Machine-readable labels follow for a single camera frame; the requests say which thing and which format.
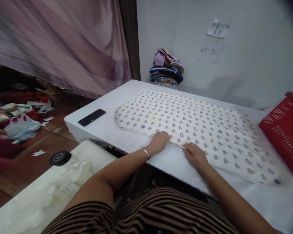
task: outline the silver bracelet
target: silver bracelet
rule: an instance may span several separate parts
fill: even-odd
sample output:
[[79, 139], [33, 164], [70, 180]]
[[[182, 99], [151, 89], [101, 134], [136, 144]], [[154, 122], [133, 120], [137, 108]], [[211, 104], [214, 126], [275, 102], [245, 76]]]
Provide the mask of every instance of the silver bracelet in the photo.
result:
[[149, 155], [149, 153], [148, 153], [148, 152], [145, 150], [145, 148], [144, 148], [144, 147], [142, 147], [142, 149], [143, 149], [143, 150], [144, 150], [144, 152], [146, 153], [148, 160], [150, 160], [151, 158], [150, 158], [150, 155]]

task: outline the white table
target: white table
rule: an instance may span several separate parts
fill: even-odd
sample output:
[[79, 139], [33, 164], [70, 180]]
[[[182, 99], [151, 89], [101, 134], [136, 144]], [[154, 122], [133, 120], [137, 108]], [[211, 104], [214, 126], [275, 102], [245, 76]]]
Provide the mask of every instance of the white table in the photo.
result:
[[[113, 162], [117, 158], [112, 154], [106, 152], [96, 144], [91, 141], [84, 141], [79, 146], [71, 151], [71, 153], [77, 157], [77, 159], [81, 162], [91, 162], [92, 172], [96, 173], [101, 168], [105, 167], [109, 163]], [[15, 203], [17, 200], [25, 200], [30, 199], [32, 197], [39, 199], [39, 189], [42, 189], [45, 185], [53, 182], [57, 177], [59, 177], [62, 173], [65, 173], [66, 169], [63, 166], [53, 166], [49, 170], [47, 170], [43, 175], [41, 175], [38, 179], [32, 182], [29, 186], [27, 186], [22, 192], [16, 195], [13, 199], [7, 202], [3, 207], [0, 208], [0, 234], [11, 234], [4, 232], [5, 225], [7, 222], [10, 222], [9, 219], [10, 214], [14, 211]], [[21, 225], [25, 225], [28, 220], [24, 220]]]
[[[242, 107], [198, 95], [172, 90], [153, 84], [131, 80], [94, 102], [80, 108], [65, 117], [65, 122], [78, 142], [85, 139], [95, 139], [107, 142], [125, 152], [133, 152], [146, 146], [151, 138], [129, 131], [121, 130], [114, 122], [114, 111], [132, 97], [137, 95], [142, 88], [165, 91], [185, 97], [201, 100], [214, 105], [222, 106], [241, 113], [248, 114], [255, 123], [259, 123], [266, 112]], [[97, 109], [103, 109], [106, 114], [98, 118], [86, 127], [78, 124], [78, 121]], [[166, 173], [209, 193], [202, 178], [186, 160], [182, 149], [173, 144], [168, 144], [166, 149], [149, 164], [165, 171]], [[219, 168], [217, 171], [276, 229], [286, 234], [293, 234], [293, 175], [290, 174], [291, 185], [286, 189], [270, 188], [252, 184], [233, 174]]]

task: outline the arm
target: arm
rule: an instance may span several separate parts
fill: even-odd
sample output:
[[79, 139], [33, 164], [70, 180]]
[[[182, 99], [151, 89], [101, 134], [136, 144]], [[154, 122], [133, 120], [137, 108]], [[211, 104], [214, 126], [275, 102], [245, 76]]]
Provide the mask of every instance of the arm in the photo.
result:
[[240, 233], [277, 234], [278, 232], [208, 163], [197, 145], [185, 144], [185, 154], [217, 197], [226, 217]]
[[[170, 138], [164, 131], [156, 133], [145, 147], [150, 157], [163, 151]], [[81, 186], [62, 212], [87, 201], [103, 202], [113, 208], [114, 192], [147, 160], [146, 153], [140, 149], [106, 165]]]

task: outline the paper note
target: paper note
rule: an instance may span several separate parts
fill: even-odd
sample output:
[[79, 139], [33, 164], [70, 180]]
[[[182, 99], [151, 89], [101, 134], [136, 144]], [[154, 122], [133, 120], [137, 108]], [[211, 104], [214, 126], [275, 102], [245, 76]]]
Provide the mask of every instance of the paper note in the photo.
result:
[[53, 120], [53, 119], [54, 119], [54, 117], [50, 116], [49, 118], [44, 119], [44, 121], [50, 121], [50, 120]]
[[42, 151], [42, 150], [39, 150], [38, 152], [36, 152], [36, 153], [34, 153], [31, 157], [35, 157], [35, 156], [39, 156], [39, 155], [41, 155], [41, 154], [44, 154], [45, 152], [44, 151]]
[[49, 123], [49, 121], [48, 121], [48, 122], [43, 122], [43, 123], [41, 123], [40, 126], [41, 126], [41, 127], [44, 127], [44, 126], [46, 126], [47, 123]]
[[216, 63], [218, 54], [223, 47], [220, 39], [208, 37], [199, 47], [199, 56], [197, 60]]
[[218, 19], [212, 21], [209, 30], [207, 31], [208, 35], [225, 38], [230, 30], [230, 25], [225, 22], [220, 22]]

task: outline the white wall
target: white wall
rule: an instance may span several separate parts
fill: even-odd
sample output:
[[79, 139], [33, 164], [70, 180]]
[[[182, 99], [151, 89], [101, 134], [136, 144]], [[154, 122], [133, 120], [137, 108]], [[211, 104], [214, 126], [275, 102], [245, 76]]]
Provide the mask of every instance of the white wall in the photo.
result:
[[[141, 80], [157, 48], [185, 65], [179, 90], [252, 108], [293, 91], [293, 14], [278, 0], [137, 0]], [[197, 61], [211, 19], [230, 23], [217, 64]]]

